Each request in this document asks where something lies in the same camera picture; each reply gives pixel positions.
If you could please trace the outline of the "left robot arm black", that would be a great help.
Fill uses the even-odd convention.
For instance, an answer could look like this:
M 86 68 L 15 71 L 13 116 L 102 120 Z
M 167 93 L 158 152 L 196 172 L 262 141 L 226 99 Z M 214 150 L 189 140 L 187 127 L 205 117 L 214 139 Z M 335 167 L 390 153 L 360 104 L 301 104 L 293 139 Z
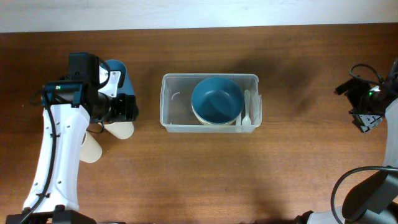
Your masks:
M 101 146 L 88 131 L 101 125 L 118 139 L 134 132 L 139 115 L 125 64 L 90 53 L 70 53 L 68 73 L 39 90 L 44 133 L 34 182 L 21 213 L 6 223 L 94 223 L 79 210 L 78 169 L 96 162 Z

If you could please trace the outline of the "clear plastic container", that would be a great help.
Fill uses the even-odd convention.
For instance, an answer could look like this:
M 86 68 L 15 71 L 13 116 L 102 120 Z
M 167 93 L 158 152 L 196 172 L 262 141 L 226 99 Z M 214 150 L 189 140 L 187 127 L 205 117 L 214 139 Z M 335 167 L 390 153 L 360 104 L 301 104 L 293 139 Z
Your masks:
M 210 77 L 229 78 L 242 91 L 251 93 L 249 118 L 251 125 L 204 125 L 192 108 L 192 93 L 203 80 Z M 262 96 L 259 78 L 243 73 L 168 73 L 163 76 L 160 92 L 160 123 L 170 133 L 251 133 L 262 123 Z

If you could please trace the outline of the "white plastic spoon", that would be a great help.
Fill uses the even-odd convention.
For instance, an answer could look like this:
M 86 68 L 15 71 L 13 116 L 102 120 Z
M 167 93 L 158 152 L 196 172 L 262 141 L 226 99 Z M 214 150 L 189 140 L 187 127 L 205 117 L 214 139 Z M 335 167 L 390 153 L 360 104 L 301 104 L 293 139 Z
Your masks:
M 249 109 L 250 109 L 250 91 L 249 90 L 245 90 L 244 91 L 244 109 L 245 109 L 245 116 L 242 120 L 242 125 L 243 126 L 250 126 L 251 125 L 251 119 L 249 117 Z

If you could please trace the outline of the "cream cup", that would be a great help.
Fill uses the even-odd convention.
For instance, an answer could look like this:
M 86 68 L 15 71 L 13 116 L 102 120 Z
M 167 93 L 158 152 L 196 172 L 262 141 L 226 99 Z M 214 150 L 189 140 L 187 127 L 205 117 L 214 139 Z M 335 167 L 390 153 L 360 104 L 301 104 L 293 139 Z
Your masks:
M 132 121 L 114 122 L 104 125 L 105 130 L 110 132 L 118 139 L 128 139 L 134 133 L 134 125 Z
M 101 158 L 102 152 L 102 147 L 87 131 L 81 144 L 80 160 L 85 163 L 94 163 Z

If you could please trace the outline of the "blue cup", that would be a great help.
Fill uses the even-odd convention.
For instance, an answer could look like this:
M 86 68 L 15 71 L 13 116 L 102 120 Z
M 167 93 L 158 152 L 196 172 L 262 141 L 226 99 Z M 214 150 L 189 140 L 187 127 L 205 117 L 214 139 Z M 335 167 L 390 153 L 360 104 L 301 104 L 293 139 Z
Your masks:
M 130 81 L 129 74 L 127 72 L 127 67 L 121 61 L 116 59 L 110 59 L 105 61 L 110 71 L 121 71 L 121 78 L 119 80 L 117 95 L 135 95 L 132 82 Z

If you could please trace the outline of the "white plastic fork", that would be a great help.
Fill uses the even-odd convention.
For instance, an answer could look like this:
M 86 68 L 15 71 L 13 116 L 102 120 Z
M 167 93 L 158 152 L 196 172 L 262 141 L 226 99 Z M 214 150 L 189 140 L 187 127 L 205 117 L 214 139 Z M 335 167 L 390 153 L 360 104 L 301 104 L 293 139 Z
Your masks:
M 236 123 L 235 123 L 235 129 L 237 133 L 240 133 L 242 131 L 241 123 L 242 123 L 242 116 L 241 114 L 239 114 L 238 117 L 236 118 Z

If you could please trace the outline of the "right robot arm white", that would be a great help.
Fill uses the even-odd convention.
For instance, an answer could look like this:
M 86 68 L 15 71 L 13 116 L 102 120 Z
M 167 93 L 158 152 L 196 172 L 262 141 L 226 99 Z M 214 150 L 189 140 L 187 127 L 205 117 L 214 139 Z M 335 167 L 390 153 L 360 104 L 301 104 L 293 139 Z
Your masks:
M 376 81 L 364 79 L 349 70 L 351 79 L 336 87 L 337 95 L 345 95 L 352 110 L 353 123 L 367 133 L 381 121 L 387 122 L 387 142 L 381 166 L 358 167 L 344 173 L 333 187 L 330 211 L 308 211 L 293 222 L 397 224 L 397 64 L 393 63 L 386 77 L 377 75 Z M 335 205 L 340 184 L 352 174 L 363 171 L 374 174 L 354 186 L 346 195 L 343 205 Z

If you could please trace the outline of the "blue bowl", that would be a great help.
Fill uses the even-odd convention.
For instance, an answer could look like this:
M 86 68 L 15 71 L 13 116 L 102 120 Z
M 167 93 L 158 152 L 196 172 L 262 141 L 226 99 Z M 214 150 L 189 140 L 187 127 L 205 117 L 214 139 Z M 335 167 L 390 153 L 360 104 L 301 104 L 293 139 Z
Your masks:
M 238 84 L 225 77 L 209 77 L 193 89 L 191 107 L 212 123 L 234 120 L 243 110 L 244 94 Z

